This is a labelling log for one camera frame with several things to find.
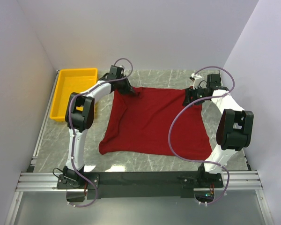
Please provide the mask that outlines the red t shirt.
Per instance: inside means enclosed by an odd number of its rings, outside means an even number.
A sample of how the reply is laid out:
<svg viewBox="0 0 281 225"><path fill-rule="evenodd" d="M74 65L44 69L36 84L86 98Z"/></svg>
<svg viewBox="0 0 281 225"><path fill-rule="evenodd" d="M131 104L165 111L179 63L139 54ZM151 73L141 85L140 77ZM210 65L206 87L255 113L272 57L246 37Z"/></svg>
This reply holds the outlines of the red t shirt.
<svg viewBox="0 0 281 225"><path fill-rule="evenodd" d="M183 110L185 90L135 88L130 97L114 92L111 115L99 152L130 151L205 160L212 152L201 116L202 106Z"/></svg>

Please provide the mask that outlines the yellow plastic tray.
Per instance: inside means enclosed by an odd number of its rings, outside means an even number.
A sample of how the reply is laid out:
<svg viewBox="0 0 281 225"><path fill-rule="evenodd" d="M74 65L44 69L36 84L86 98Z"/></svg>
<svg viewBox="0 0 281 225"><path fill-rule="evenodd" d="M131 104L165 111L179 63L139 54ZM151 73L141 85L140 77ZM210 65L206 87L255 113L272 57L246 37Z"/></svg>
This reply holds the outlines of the yellow plastic tray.
<svg viewBox="0 0 281 225"><path fill-rule="evenodd" d="M97 68L62 69L59 71L51 105L50 119L64 122L70 95L81 93L98 81Z"/></svg>

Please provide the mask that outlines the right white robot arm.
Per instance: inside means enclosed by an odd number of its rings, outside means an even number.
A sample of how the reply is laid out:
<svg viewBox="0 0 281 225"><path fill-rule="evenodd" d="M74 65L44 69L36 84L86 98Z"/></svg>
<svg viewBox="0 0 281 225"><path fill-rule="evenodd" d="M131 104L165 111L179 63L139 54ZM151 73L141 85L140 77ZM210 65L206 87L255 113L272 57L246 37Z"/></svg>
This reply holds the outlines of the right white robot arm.
<svg viewBox="0 0 281 225"><path fill-rule="evenodd" d="M220 74L209 74L204 80L202 76L193 73L190 77L193 86L185 90L183 106L189 105L200 98L212 97L211 101L222 114L216 132L216 146L197 172L195 182L199 187L215 183L222 185L222 166L238 151L249 146L251 142L254 114L246 111L233 99L227 87L221 84Z"/></svg>

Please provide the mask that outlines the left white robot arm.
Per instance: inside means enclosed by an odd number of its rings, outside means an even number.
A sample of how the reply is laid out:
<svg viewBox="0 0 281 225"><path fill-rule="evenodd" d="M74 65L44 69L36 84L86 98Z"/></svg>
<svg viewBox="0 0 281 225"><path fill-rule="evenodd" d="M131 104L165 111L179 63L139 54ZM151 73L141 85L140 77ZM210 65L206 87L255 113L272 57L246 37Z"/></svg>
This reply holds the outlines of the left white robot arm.
<svg viewBox="0 0 281 225"><path fill-rule="evenodd" d="M99 100L116 90L124 95L135 93L124 71L123 66L114 64L93 87L70 95L65 115L69 128L68 156L65 166L60 170L57 189L96 189L98 187L99 174L84 171L86 136L94 122L95 104Z"/></svg>

